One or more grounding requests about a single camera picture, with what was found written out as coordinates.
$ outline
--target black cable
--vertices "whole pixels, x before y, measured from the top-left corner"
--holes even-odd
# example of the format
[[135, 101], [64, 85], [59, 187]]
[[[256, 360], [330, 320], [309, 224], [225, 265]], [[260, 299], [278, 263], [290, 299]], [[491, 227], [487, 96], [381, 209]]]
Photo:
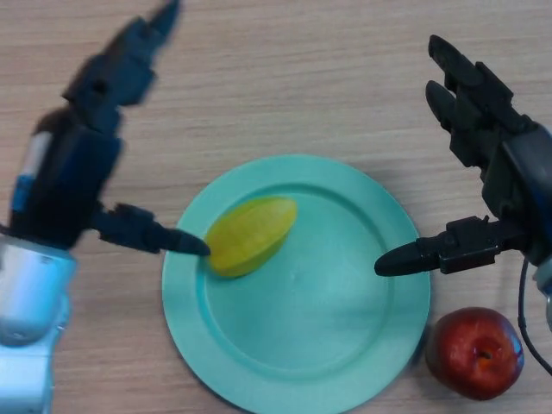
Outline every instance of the black cable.
[[521, 276], [519, 277], [519, 297], [517, 298], [517, 325], [521, 332], [521, 336], [525, 341], [525, 345], [531, 354], [535, 357], [536, 361], [541, 364], [541, 366], [546, 370], [547, 373], [552, 375], [552, 367], [548, 364], [547, 361], [538, 353], [533, 345], [533, 342], [527, 334], [527, 322], [525, 321], [525, 280], [527, 280], [527, 268], [529, 267], [529, 262], [527, 259], [524, 259], [524, 265], [521, 268]]

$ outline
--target apple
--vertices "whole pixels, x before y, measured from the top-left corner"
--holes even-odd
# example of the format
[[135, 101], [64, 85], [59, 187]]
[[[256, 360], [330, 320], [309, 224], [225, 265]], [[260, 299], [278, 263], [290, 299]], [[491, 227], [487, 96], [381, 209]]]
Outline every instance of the apple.
[[524, 351], [510, 321], [479, 307], [442, 317], [430, 332], [425, 359], [442, 384], [480, 401], [508, 390], [524, 367]]

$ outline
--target table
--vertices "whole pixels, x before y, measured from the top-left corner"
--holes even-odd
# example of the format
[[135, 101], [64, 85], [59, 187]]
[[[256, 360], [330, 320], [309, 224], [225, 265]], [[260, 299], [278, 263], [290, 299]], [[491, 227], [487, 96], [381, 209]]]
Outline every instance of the table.
[[[9, 197], [34, 123], [83, 58], [155, 0], [0, 2], [0, 201]], [[106, 204], [138, 204], [174, 224], [233, 166], [290, 152], [334, 157], [381, 182], [423, 235], [484, 216], [478, 172], [462, 168], [425, 103], [442, 74], [431, 34], [483, 60], [517, 108], [552, 124], [549, 0], [190, 0], [147, 106], [127, 111], [128, 144]], [[55, 414], [230, 414], [179, 358], [162, 316], [161, 256], [87, 234], [71, 287], [72, 323], [55, 354]], [[483, 305], [517, 317], [518, 254], [492, 267], [435, 274], [431, 321]], [[552, 358], [543, 297], [529, 283], [530, 333]], [[473, 403], [439, 386], [422, 361], [355, 413], [549, 413], [550, 378], [530, 355], [504, 396]]]

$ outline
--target teal plate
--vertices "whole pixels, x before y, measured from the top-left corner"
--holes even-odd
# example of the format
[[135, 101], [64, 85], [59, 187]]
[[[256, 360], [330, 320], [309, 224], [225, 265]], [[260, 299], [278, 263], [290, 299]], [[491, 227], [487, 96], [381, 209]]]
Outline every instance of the teal plate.
[[163, 304], [172, 338], [216, 394], [261, 414], [337, 414], [381, 392], [408, 365], [430, 309], [430, 276], [382, 278], [374, 262], [418, 236], [366, 174], [333, 160], [278, 156], [208, 185], [179, 221], [205, 235], [250, 198], [287, 196], [298, 219], [280, 251], [240, 279], [169, 253]]

